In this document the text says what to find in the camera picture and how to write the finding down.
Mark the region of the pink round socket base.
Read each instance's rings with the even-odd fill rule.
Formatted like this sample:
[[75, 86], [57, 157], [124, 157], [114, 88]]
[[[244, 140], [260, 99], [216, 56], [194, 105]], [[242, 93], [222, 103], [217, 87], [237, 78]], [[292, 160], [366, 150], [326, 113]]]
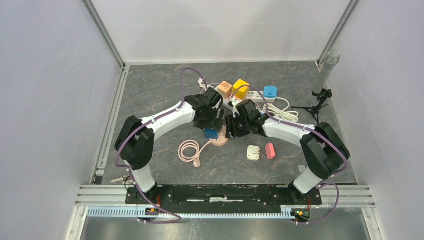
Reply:
[[223, 125], [222, 128], [221, 128], [221, 131], [218, 134], [218, 138], [217, 139], [210, 139], [209, 140], [210, 143], [213, 146], [216, 146], [216, 147], [224, 146], [230, 140], [229, 138], [226, 137], [226, 133], [227, 133], [227, 127], [225, 125]]

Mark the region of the blue cube socket adapter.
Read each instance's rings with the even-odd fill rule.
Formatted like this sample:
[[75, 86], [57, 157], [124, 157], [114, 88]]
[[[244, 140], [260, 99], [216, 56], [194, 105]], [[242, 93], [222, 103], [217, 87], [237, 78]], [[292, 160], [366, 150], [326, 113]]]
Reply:
[[219, 131], [214, 129], [205, 128], [204, 136], [206, 139], [217, 140], [219, 138]]

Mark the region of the white usb charger plug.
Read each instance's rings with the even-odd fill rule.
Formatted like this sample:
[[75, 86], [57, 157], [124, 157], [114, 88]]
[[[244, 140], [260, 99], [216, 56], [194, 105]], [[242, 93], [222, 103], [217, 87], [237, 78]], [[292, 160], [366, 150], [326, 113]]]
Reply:
[[249, 145], [246, 150], [246, 158], [250, 161], [258, 161], [260, 159], [261, 149], [256, 145]]

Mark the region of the pink plug adapter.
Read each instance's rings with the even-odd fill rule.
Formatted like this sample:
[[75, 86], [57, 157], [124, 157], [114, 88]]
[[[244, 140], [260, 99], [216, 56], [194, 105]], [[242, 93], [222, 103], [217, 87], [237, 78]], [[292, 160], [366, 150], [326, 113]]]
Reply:
[[272, 143], [267, 143], [265, 145], [265, 153], [268, 160], [273, 160], [275, 158], [276, 152]]

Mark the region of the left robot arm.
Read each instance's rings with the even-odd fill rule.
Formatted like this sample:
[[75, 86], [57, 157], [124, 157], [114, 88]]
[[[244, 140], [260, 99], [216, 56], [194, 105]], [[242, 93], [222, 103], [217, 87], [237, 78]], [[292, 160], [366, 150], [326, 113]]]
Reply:
[[123, 167], [138, 189], [145, 204], [157, 198], [156, 181], [150, 169], [155, 141], [173, 129], [192, 123], [198, 129], [220, 131], [225, 113], [221, 111], [223, 97], [213, 88], [203, 94], [187, 95], [175, 106], [158, 114], [138, 118], [128, 117], [117, 137], [114, 148], [124, 161]]

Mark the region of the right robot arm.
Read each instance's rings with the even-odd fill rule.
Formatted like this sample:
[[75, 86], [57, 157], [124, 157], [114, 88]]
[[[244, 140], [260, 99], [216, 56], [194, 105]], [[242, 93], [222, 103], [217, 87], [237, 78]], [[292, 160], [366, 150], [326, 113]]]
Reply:
[[228, 138], [256, 134], [302, 149], [307, 167], [289, 185], [288, 196], [293, 203], [302, 204], [314, 187], [349, 166], [350, 152], [329, 123], [307, 125], [289, 122], [267, 111], [260, 111], [250, 99], [240, 102], [235, 108], [236, 113], [225, 118]]

